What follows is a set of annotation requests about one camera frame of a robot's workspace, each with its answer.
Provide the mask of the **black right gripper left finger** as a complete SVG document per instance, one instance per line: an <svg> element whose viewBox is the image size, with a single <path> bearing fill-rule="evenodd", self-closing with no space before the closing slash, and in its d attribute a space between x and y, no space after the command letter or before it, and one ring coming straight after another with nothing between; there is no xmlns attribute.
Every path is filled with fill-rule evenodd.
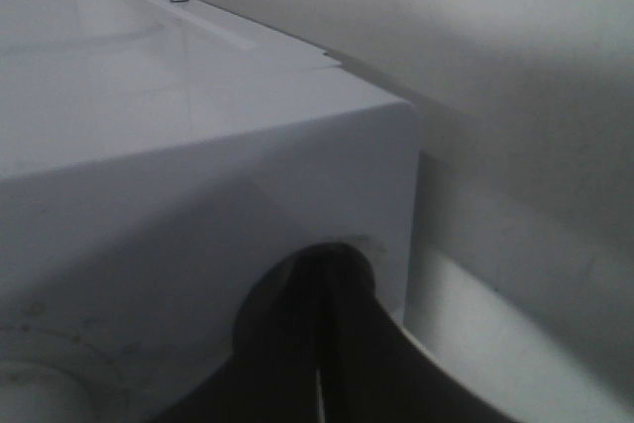
<svg viewBox="0 0 634 423"><path fill-rule="evenodd" d="M285 261L291 274L246 343L155 422L317 422L318 338L325 245Z"/></svg>

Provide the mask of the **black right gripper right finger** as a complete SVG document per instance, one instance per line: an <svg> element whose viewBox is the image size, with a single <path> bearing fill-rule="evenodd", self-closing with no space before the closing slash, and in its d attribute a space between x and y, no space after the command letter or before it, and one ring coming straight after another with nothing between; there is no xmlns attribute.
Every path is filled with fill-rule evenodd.
<svg viewBox="0 0 634 423"><path fill-rule="evenodd" d="M329 422L497 422L500 413L425 357L374 295L366 257L319 250L320 372Z"/></svg>

